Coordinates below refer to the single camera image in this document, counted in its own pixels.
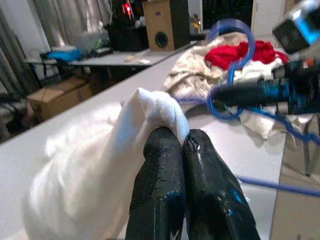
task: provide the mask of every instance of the curtain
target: curtain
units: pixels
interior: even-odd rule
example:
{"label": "curtain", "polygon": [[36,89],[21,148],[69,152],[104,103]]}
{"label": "curtain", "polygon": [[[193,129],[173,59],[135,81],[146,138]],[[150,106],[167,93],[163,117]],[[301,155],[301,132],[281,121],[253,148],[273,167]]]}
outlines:
{"label": "curtain", "polygon": [[0,8],[0,81],[8,93],[27,96],[39,89],[28,65],[21,62],[24,58],[16,36]]}
{"label": "curtain", "polygon": [[50,47],[74,45],[84,31],[95,32],[99,21],[112,20],[109,0],[33,0]]}

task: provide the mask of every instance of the red light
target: red light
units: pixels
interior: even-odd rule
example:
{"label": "red light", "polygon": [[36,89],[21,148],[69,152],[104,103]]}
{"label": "red light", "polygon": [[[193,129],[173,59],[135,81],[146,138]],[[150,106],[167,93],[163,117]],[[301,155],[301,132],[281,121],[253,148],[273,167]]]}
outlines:
{"label": "red light", "polygon": [[130,5],[129,3],[124,3],[122,5],[122,9],[123,9],[123,13],[128,15],[128,16],[131,16],[131,8],[130,8]]}

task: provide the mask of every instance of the speaker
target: speaker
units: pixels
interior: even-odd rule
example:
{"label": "speaker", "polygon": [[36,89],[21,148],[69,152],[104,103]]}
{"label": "speaker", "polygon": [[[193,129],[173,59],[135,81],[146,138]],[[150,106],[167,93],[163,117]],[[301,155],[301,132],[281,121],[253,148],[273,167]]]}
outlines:
{"label": "speaker", "polygon": [[143,2],[149,48],[172,51],[190,43],[188,0]]}

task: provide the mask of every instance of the desk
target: desk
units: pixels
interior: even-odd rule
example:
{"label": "desk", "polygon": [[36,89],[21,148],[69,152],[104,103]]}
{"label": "desk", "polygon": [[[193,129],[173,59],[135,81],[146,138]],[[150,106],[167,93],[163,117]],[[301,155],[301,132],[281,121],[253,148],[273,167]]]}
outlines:
{"label": "desk", "polygon": [[[196,41],[191,41],[190,44],[185,45],[181,48],[178,48],[173,51],[150,51],[150,49],[143,50],[140,52],[120,52],[115,51],[113,54],[108,54],[100,57],[91,57],[88,59],[80,60],[80,61],[71,61],[68,64],[72,66],[82,66],[82,67],[93,67],[93,66],[152,66],[155,65],[166,58],[178,54],[183,50],[190,48],[195,45]],[[136,60],[133,61],[125,61],[126,57],[135,55],[137,56]],[[148,62],[143,63],[139,60],[145,59]],[[23,63],[26,64],[39,64],[39,65],[57,65],[57,61],[55,59],[41,60],[37,58],[28,58],[23,59]]]}
{"label": "desk", "polygon": [[[180,56],[181,53],[175,54],[0,145],[0,239],[15,234],[23,227],[21,200],[33,177],[45,164],[43,149],[47,137],[80,113],[106,102],[124,102],[138,87],[148,91],[161,90]],[[190,128],[207,131],[218,153],[235,174],[279,182],[285,134],[263,141],[239,123],[220,122],[200,109],[199,112],[188,112],[187,118]],[[246,185],[243,190],[251,199],[249,205],[261,239],[268,240],[277,192]]]}

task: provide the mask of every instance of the white fabric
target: white fabric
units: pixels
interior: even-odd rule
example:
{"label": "white fabric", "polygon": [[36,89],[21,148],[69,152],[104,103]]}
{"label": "white fabric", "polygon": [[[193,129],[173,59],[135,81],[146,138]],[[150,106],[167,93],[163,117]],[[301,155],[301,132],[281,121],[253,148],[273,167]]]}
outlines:
{"label": "white fabric", "polygon": [[[211,65],[205,60],[206,54],[218,46],[230,45],[237,46],[241,42],[247,42],[247,37],[243,33],[232,32],[221,35],[207,45],[194,46],[187,50],[176,62],[175,66],[168,75],[164,90],[178,100],[205,99],[210,89],[217,84],[225,81],[228,71],[223,71],[222,68]],[[272,69],[281,66],[283,63],[280,58],[276,58],[269,64],[263,64],[260,61],[250,60],[242,70],[237,70],[234,73],[234,82],[257,81],[260,77],[264,79],[272,79]],[[182,109],[186,112],[196,103],[181,104]],[[275,109],[267,108],[270,112],[275,112]],[[301,122],[310,121],[312,115],[306,117],[290,117],[293,127],[302,132],[303,125]],[[259,133],[264,139],[272,137],[278,132],[286,131],[284,126],[277,126],[276,121],[269,117],[261,116],[256,113],[245,111],[240,115],[240,121],[243,125]]]}
{"label": "white fabric", "polygon": [[50,161],[24,202],[30,240],[116,238],[129,217],[148,135],[166,126],[182,145],[189,134],[184,113],[167,93],[139,88],[120,109],[111,104],[86,113],[48,141]]}

